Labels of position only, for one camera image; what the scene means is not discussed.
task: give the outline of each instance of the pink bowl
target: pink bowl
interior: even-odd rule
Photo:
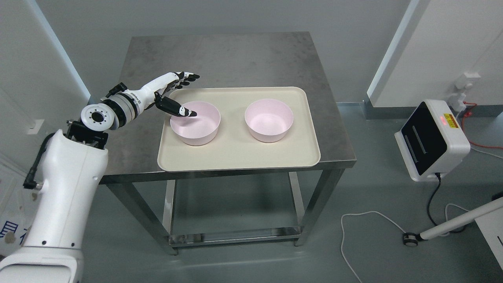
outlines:
[[[265,143],[282,139],[293,124],[293,112],[284,102],[260,99],[251,103],[244,113],[251,135]]]
[[[220,112],[218,109],[204,101],[191,101],[182,106],[196,111],[197,116],[171,117],[171,129],[180,139],[191,146],[202,146],[214,139],[220,125]]]

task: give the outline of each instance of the gray tabletop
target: gray tabletop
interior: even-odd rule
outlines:
[[[310,170],[350,168],[356,162],[308,32],[133,37],[120,81],[129,89],[139,89],[158,76],[178,71],[201,76],[186,88],[302,88],[321,152],[320,162]],[[152,108],[109,132],[109,162],[102,183],[197,177],[195,172],[167,173],[157,165],[164,116]]]

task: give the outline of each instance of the white wall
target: white wall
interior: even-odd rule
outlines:
[[[0,164],[27,172],[46,132],[77,119],[90,95],[34,1],[2,1],[0,21]],[[42,130],[28,135],[34,119]]]
[[[336,99],[361,102],[409,0],[37,2],[94,98],[131,36],[309,31]]]
[[[418,22],[406,24],[416,25],[403,35],[410,39],[402,48],[390,45],[388,52],[398,59],[384,60],[369,88],[374,107],[417,106],[425,98],[447,100],[464,72],[482,77],[466,93],[467,101],[503,104],[501,0],[431,0]]]

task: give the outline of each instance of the baseboard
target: baseboard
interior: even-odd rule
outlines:
[[[360,103],[365,119],[408,119],[415,107],[374,107],[370,100]],[[503,112],[503,105],[478,105],[471,117],[497,117]]]

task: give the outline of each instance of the gray floor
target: gray floor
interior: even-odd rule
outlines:
[[[432,227],[425,207],[436,183],[416,183],[406,171],[393,137],[405,120],[366,121],[356,105],[340,105],[357,155],[328,200],[307,243],[291,241],[185,248],[169,256],[105,187],[95,196],[83,252],[85,282],[357,282],[341,256],[340,219],[346,213],[377,210],[405,230]],[[470,118],[467,135],[501,144],[503,115]],[[443,219],[453,202],[468,209],[503,190],[503,160],[470,152],[443,179],[432,215]],[[320,172],[299,174],[304,199]],[[175,233],[288,226],[295,213],[286,175],[187,180],[179,183]],[[162,216],[165,182],[136,184]],[[459,211],[455,208],[451,215]],[[345,254],[363,282],[502,282],[503,271],[476,224],[461,234],[438,237],[409,248],[401,231],[378,215],[344,219]]]

